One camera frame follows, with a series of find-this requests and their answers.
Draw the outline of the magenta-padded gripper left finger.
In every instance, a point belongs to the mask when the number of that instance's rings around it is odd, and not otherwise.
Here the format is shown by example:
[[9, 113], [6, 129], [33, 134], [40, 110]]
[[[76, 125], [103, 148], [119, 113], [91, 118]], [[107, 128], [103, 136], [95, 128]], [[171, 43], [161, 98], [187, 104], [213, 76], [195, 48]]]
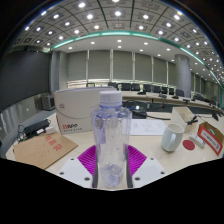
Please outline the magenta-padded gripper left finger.
[[78, 157], [69, 158], [57, 175], [84, 188], [96, 188], [98, 176], [96, 168], [96, 149], [89, 147]]

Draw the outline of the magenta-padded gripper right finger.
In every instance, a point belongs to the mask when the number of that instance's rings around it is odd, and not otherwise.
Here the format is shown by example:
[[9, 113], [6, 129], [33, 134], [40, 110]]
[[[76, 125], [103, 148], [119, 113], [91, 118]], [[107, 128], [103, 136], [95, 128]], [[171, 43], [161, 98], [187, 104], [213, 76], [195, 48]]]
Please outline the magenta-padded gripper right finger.
[[135, 147], [128, 146], [127, 186], [140, 188], [166, 176], [155, 157], [147, 157]]

